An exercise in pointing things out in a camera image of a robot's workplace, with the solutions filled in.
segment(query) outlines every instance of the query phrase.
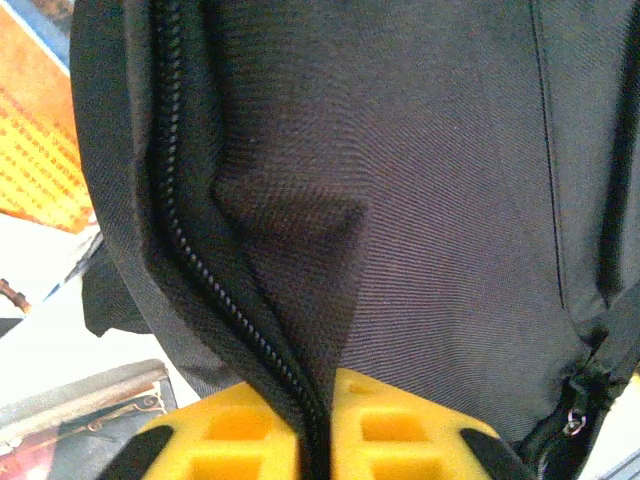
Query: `orange paper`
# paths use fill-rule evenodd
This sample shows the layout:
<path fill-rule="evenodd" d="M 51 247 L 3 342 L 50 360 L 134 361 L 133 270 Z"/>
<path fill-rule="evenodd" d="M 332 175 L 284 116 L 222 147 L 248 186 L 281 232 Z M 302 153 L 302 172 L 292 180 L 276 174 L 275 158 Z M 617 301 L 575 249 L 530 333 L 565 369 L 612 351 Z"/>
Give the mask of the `orange paper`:
<path fill-rule="evenodd" d="M 0 211 L 77 233 L 92 213 L 69 77 L 0 7 Z"/>

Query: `zipper teeth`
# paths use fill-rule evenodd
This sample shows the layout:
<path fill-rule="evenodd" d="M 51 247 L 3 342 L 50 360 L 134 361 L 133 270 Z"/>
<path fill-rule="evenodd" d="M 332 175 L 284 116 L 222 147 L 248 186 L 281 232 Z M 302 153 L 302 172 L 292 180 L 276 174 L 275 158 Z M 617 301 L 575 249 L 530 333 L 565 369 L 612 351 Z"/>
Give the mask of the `zipper teeth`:
<path fill-rule="evenodd" d="M 309 427 L 309 443 L 312 448 L 321 448 L 319 425 L 322 424 L 322 409 L 310 392 L 303 388 L 300 379 L 264 338 L 260 330 L 242 313 L 238 305 L 214 274 L 206 268 L 193 251 L 177 211 L 175 197 L 175 172 L 178 163 L 177 152 L 180 143 L 180 117 L 182 105 L 182 31 L 180 27 L 180 3 L 178 0 L 155 0 L 153 2 L 153 28 L 155 30 L 155 52 L 157 92 L 154 102 L 156 130 L 154 141 L 154 164 L 152 188 L 158 199 L 164 227 L 169 233 L 171 244 L 179 253 L 182 263 L 206 287 L 206 291 L 227 313 L 227 322 L 238 331 L 246 344 L 265 361 L 269 371 L 298 401 L 305 423 Z"/>

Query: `zipper track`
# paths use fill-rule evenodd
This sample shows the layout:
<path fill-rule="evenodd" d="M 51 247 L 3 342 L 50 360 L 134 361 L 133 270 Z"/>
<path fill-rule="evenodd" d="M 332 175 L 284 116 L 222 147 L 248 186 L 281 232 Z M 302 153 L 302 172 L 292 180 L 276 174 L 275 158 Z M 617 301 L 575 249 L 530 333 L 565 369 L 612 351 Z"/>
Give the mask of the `zipper track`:
<path fill-rule="evenodd" d="M 304 417 L 308 448 L 307 458 L 315 478 L 328 476 L 324 407 L 307 380 L 299 377 L 289 364 L 247 318 L 233 301 L 231 293 L 218 281 L 215 273 L 202 262 L 183 229 L 175 196 L 177 157 L 182 114 L 184 59 L 180 0 L 152 0 L 152 35 L 154 57 L 154 125 L 150 179 L 155 210 L 164 233 L 177 253 L 181 266 L 198 281 L 203 292 L 224 312 L 223 320 L 267 367 L 271 376 L 292 396 Z"/>

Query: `seam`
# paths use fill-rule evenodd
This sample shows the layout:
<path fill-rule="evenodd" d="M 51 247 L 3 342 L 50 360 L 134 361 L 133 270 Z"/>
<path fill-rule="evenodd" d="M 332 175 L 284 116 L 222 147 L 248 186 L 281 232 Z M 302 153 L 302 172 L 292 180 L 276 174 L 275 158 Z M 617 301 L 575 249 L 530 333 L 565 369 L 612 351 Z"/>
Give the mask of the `seam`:
<path fill-rule="evenodd" d="M 542 116 L 544 119 L 544 134 L 547 150 L 547 164 L 549 167 L 549 190 L 551 195 L 551 209 L 553 214 L 553 231 L 556 247 L 556 271 L 558 276 L 558 293 L 560 295 L 560 304 L 564 310 L 567 310 L 565 303 L 566 278 L 564 268 L 564 254 L 562 252 L 562 223 L 560 218 L 560 201 L 559 193 L 556 185 L 558 183 L 555 171 L 555 155 L 553 142 L 551 139 L 551 98 L 548 86 L 548 76 L 546 72 L 546 63 L 544 60 L 544 49 L 542 47 L 543 29 L 542 18 L 538 0 L 530 0 L 529 10 L 531 12 L 531 28 L 536 51 L 536 63 L 538 65 L 538 77 L 540 81 L 540 101 L 542 106 Z"/>

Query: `white surface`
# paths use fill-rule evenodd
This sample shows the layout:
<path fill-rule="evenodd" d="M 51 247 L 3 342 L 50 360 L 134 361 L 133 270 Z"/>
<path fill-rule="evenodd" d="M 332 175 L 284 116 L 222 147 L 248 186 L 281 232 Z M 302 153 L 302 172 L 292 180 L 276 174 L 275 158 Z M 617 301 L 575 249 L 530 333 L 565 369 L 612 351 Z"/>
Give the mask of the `white surface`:
<path fill-rule="evenodd" d="M 0 278 L 37 305 L 71 271 L 81 256 L 80 247 L 88 247 L 97 231 L 92 227 L 72 235 L 0 214 Z M 15 318 L 14 312 L 11 303 L 0 298 L 0 318 Z"/>
<path fill-rule="evenodd" d="M 179 406 L 198 400 L 152 335 L 111 329 L 98 338 L 89 332 L 81 288 L 79 279 L 68 283 L 0 338 L 0 405 L 149 358 L 168 367 Z"/>

